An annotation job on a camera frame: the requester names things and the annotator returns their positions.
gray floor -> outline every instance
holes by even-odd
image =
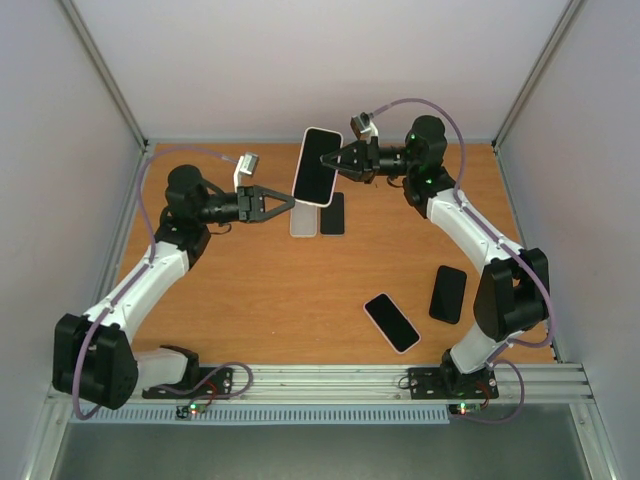
[[[589,478],[567,406],[432,426],[69,425],[54,479]]]

phone case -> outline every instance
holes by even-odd
[[[289,233],[292,237],[315,237],[318,232],[318,207],[298,202],[291,209]]]

white smartphone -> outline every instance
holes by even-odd
[[[326,207],[331,203],[337,172],[320,163],[320,157],[342,148],[342,134],[309,127],[304,132],[293,197],[301,203]]]
[[[406,353],[420,341],[420,334],[386,293],[364,304],[364,311],[396,353]]]
[[[292,237],[315,237],[318,233],[318,207],[300,203],[290,213],[289,233]]]

smartphone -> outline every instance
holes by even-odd
[[[386,293],[364,304],[364,311],[397,353],[420,341],[420,334]]]
[[[292,237],[315,237],[318,232],[318,207],[300,203],[291,210],[289,233]]]
[[[320,163],[320,157],[342,147],[339,132],[309,127],[304,132],[293,182],[293,197],[302,203],[326,207],[331,203],[337,172]]]
[[[440,265],[431,295],[429,315],[451,325],[460,321],[467,274],[457,268]]]
[[[344,235],[344,193],[335,192],[329,206],[320,209],[320,233]]]

vent grille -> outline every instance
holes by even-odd
[[[78,422],[72,417],[71,422]],[[212,405],[188,420],[176,418],[176,407],[130,405],[105,408],[89,422],[203,425],[411,425],[449,423],[444,405]]]

